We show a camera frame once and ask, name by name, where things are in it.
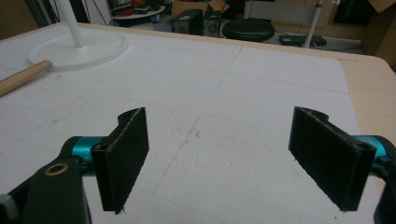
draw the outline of wooden stick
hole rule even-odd
[[[10,91],[17,89],[20,85],[30,81],[32,78],[36,77],[38,74],[50,68],[52,62],[45,60],[41,63],[32,65],[6,79],[0,81],[0,96],[7,94]]]

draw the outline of black speaker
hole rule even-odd
[[[171,20],[172,33],[203,35],[204,20],[201,9],[187,9]]]
[[[207,11],[204,16],[204,35],[220,37],[220,11]]]

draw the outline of black stool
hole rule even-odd
[[[262,42],[274,36],[275,28],[268,21],[249,18],[229,21],[222,33],[229,39]]]

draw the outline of white table surface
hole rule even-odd
[[[67,34],[59,25],[1,42],[0,74],[29,66],[30,50]],[[93,223],[373,223],[371,177],[359,211],[343,213],[288,150],[296,105],[360,133],[339,61],[122,35],[130,47],[116,60],[45,72],[0,98],[0,193],[69,137],[106,136],[117,115],[144,106],[150,152],[125,213],[103,212],[95,178],[84,177]]]

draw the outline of white round base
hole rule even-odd
[[[34,48],[28,55],[31,63],[52,61],[52,71],[72,71],[106,63],[128,49],[124,36],[108,32],[82,33],[85,46],[77,48],[73,36],[55,38]]]

